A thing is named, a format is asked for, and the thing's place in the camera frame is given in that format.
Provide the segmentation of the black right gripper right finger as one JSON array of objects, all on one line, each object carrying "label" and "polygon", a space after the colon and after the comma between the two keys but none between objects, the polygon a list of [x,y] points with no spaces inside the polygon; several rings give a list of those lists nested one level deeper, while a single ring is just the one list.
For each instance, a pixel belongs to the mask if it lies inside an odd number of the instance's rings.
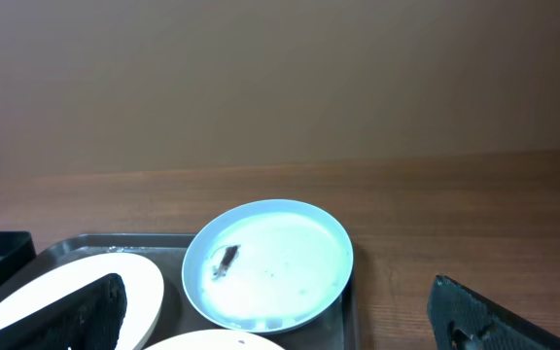
[{"label": "black right gripper right finger", "polygon": [[560,337],[438,275],[427,315],[438,350],[560,350]]}]

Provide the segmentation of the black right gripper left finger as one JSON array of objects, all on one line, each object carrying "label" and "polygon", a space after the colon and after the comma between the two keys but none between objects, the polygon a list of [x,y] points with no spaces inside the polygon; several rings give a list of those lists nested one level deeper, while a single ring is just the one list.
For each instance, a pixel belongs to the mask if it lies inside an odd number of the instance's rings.
[{"label": "black right gripper left finger", "polygon": [[1,329],[0,350],[115,350],[126,309],[109,273]]}]

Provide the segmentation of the white plate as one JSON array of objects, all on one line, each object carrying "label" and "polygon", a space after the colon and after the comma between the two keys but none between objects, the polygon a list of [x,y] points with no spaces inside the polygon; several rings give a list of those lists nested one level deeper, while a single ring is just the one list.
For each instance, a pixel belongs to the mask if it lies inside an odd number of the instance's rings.
[{"label": "white plate", "polygon": [[284,350],[271,340],[248,332],[203,330],[160,341],[145,350]]},{"label": "white plate", "polygon": [[152,261],[131,253],[82,258],[35,278],[0,301],[0,330],[109,273],[121,277],[127,298],[116,349],[143,348],[158,322],[164,282]]}]

